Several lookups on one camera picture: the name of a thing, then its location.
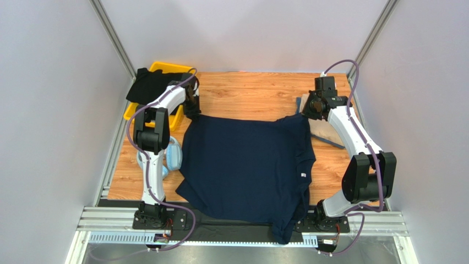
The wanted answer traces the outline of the light blue headphones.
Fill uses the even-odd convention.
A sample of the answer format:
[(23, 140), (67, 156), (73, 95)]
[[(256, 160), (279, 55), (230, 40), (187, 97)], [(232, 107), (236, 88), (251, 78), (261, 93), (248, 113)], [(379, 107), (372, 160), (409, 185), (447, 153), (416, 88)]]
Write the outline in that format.
[(170, 143), (165, 149), (163, 157), (166, 160), (166, 165), (162, 167), (163, 178), (165, 179), (170, 171), (177, 171), (182, 165), (182, 148), (175, 137), (170, 136)]

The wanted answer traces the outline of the navy t shirt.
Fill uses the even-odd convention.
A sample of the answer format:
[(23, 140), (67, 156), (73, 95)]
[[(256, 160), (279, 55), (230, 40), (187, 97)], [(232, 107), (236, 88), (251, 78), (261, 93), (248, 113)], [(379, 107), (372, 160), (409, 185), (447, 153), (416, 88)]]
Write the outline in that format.
[(315, 162), (306, 117), (201, 115), (188, 127), (182, 153), (179, 196), (209, 217), (270, 224), (277, 243), (291, 241), (309, 208)]

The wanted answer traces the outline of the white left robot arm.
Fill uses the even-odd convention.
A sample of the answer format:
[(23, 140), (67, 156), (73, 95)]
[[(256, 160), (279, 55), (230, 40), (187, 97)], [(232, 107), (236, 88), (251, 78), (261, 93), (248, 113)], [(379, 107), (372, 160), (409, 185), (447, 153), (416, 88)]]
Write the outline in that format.
[(182, 104), (188, 110), (184, 114), (190, 118), (200, 114), (197, 70), (193, 68), (192, 71), (183, 73), (182, 80), (170, 81), (159, 97), (137, 108), (130, 118), (134, 121), (134, 129), (132, 135), (127, 129), (127, 138), (143, 155), (144, 191), (135, 212), (135, 220), (141, 223), (166, 223), (169, 207), (184, 210), (195, 220), (192, 210), (165, 202), (162, 186), (163, 155), (170, 143), (170, 113)]

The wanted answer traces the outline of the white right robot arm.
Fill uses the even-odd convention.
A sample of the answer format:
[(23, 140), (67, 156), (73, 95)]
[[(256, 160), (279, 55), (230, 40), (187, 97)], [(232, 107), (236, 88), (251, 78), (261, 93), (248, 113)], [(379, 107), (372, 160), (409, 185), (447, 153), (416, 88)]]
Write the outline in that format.
[(338, 133), (350, 157), (341, 190), (318, 205), (327, 217), (342, 217), (370, 202), (384, 202), (392, 194), (397, 165), (393, 152), (385, 152), (367, 134), (351, 100), (329, 88), (302, 96), (300, 113), (312, 120), (328, 122)]

